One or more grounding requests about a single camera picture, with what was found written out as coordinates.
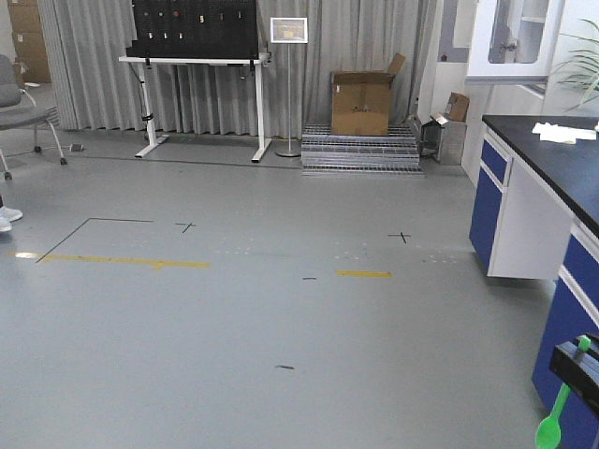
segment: white table frame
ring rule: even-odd
[[[256,109],[258,118],[258,150],[252,157],[252,162],[260,162],[262,156],[269,147],[272,139],[264,137],[264,95],[262,90],[262,64],[268,61],[267,53],[260,53],[259,59],[252,62],[248,59],[191,59],[191,58],[138,58],[134,56],[121,56],[119,61],[122,63],[135,63],[139,65],[139,80],[141,81],[141,90],[143,91],[143,102],[146,114],[151,117],[147,121],[149,144],[143,150],[136,154],[136,157],[143,157],[158,145],[167,140],[168,136],[158,138],[156,136],[156,125],[153,120],[152,105],[148,96],[145,70],[149,64],[170,64],[170,65],[188,65],[188,64],[206,64],[206,65],[249,65],[254,63],[256,69]]]

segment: person's foot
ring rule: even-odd
[[[12,229],[10,221],[0,216],[0,232],[8,232],[10,229]]]
[[[15,220],[22,218],[22,212],[18,209],[9,209],[6,206],[3,206],[0,208],[0,219],[3,218],[8,222],[14,222]]]

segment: green spoon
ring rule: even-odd
[[[580,337],[578,350],[586,353],[591,347],[591,339],[586,335]],[[560,416],[563,406],[570,396],[570,387],[562,384],[558,397],[555,399],[553,409],[547,418],[541,421],[536,430],[536,449],[555,449],[562,440],[562,428],[560,427]]]

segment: cabinet drawer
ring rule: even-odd
[[[599,305],[599,261],[576,235],[570,237],[563,265],[595,305]]]
[[[489,167],[490,171],[495,177],[504,183],[505,172],[507,171],[507,156],[500,154],[493,146],[486,140],[483,143],[483,153],[481,155],[482,161]]]
[[[482,166],[478,175],[475,206],[470,225],[470,241],[483,265],[489,270],[503,191],[495,184],[487,170]]]

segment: stacked metal grates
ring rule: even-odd
[[[388,136],[335,136],[327,124],[308,124],[301,136],[304,175],[422,175],[416,137],[408,125]]]

